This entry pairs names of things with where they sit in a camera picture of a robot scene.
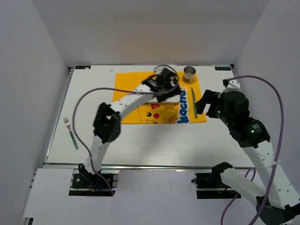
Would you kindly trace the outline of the green handled knife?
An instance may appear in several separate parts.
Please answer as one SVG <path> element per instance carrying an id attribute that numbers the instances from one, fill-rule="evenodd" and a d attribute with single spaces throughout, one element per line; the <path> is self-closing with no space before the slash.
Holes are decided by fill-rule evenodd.
<path id="1" fill-rule="evenodd" d="M 191 94 L 192 94 L 192 100 L 193 100 L 193 107 L 194 107 L 194 114 L 195 114 L 195 119 L 198 118 L 198 113 L 197 113 L 197 109 L 196 109 L 196 99 L 195 99 L 195 92 L 194 89 L 191 87 Z"/>

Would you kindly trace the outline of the yellow Pikachu placemat cloth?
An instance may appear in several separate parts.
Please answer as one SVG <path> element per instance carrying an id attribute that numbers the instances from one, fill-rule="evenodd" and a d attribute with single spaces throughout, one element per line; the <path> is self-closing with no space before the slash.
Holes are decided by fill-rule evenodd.
<path id="1" fill-rule="evenodd" d="M 122 90 L 134 90 L 153 72 L 117 73 L 114 87 Z M 178 72 L 180 78 L 180 102 L 178 103 L 145 103 L 123 120 L 122 124 L 171 124 L 206 122 L 202 113 L 195 119 L 191 87 L 196 101 L 201 98 L 200 85 L 195 75 L 191 83 L 183 81 L 183 71 Z"/>

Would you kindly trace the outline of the metal cup with paper sleeve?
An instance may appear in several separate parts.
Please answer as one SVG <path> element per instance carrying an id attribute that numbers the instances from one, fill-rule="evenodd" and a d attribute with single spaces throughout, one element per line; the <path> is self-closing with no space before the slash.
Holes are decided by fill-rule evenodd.
<path id="1" fill-rule="evenodd" d="M 183 69 L 183 81 L 186 83 L 191 83 L 196 74 L 196 69 L 192 66 L 186 66 Z"/>

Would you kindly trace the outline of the green handled fork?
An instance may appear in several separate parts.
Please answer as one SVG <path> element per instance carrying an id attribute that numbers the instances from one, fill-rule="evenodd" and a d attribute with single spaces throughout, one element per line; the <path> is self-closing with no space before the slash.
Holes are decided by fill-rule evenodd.
<path id="1" fill-rule="evenodd" d="M 75 147 L 75 149 L 77 150 L 78 149 L 78 145 L 77 145 L 77 142 L 75 140 L 75 137 L 73 135 L 73 132 L 72 132 L 72 129 L 71 129 L 71 124 L 70 124 L 70 121 L 68 120 L 67 117 L 63 117 L 63 121 L 65 123 L 65 126 L 67 127 L 68 131 L 69 131 L 69 134 L 70 134 L 70 137 L 72 139 L 72 142 L 73 142 L 73 145 Z"/>

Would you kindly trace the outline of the white rectangular plate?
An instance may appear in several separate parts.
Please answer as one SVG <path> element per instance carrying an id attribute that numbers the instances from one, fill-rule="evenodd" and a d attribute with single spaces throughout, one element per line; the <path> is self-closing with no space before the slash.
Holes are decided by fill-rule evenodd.
<path id="1" fill-rule="evenodd" d="M 161 102 L 159 102 L 156 97 L 148 101 L 148 103 L 178 103 L 178 102 L 180 102 L 180 95 L 169 97 L 165 101 L 161 101 Z"/>

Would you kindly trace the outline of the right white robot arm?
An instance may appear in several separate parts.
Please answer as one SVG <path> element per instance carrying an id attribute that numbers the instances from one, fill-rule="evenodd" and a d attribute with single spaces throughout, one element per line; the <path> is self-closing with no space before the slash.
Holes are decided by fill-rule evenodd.
<path id="1" fill-rule="evenodd" d="M 300 213 L 300 195 L 292 186 L 282 167 L 275 161 L 270 135 L 265 126 L 250 117 L 249 100 L 240 91 L 215 92 L 206 90 L 196 102 L 198 114 L 209 105 L 206 115 L 220 119 L 229 129 L 231 137 L 247 154 L 259 174 L 264 187 L 260 187 L 238 173 L 231 164 L 222 162 L 212 168 L 207 179 L 200 179 L 217 187 L 229 186 L 246 198 L 266 225 L 281 225 Z"/>

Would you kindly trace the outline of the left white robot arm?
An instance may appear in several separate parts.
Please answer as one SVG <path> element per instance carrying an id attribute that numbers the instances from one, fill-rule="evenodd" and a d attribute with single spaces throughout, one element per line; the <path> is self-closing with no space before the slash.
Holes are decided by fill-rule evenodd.
<path id="1" fill-rule="evenodd" d="M 121 133 L 121 122 L 132 111 L 144 103 L 157 99 L 158 102 L 181 93 L 178 73 L 170 66 L 159 65 L 154 74 L 142 81 L 134 90 L 123 90 L 127 93 L 121 99 L 107 104 L 101 103 L 93 122 L 93 140 L 91 147 L 83 146 L 88 151 L 88 158 L 79 165 L 79 173 L 88 187 L 99 182 L 102 161 L 111 142 Z"/>

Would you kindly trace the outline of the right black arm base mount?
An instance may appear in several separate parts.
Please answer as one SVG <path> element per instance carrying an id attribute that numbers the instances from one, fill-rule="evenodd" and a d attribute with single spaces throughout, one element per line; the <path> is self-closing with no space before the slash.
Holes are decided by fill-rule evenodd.
<path id="1" fill-rule="evenodd" d="M 191 182 L 196 186 L 196 196 L 199 200 L 233 199 L 236 195 L 237 198 L 241 198 L 231 187 L 223 183 L 217 184 L 210 173 L 196 173 Z"/>

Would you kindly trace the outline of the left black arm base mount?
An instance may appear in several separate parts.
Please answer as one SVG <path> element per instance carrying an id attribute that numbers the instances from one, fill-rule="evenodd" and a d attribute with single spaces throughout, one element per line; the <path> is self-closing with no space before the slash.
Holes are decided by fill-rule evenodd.
<path id="1" fill-rule="evenodd" d="M 118 174 L 116 172 L 98 172 L 107 183 L 97 174 L 92 174 L 79 164 L 78 169 L 73 172 L 69 196 L 96 196 L 112 197 L 118 185 Z"/>

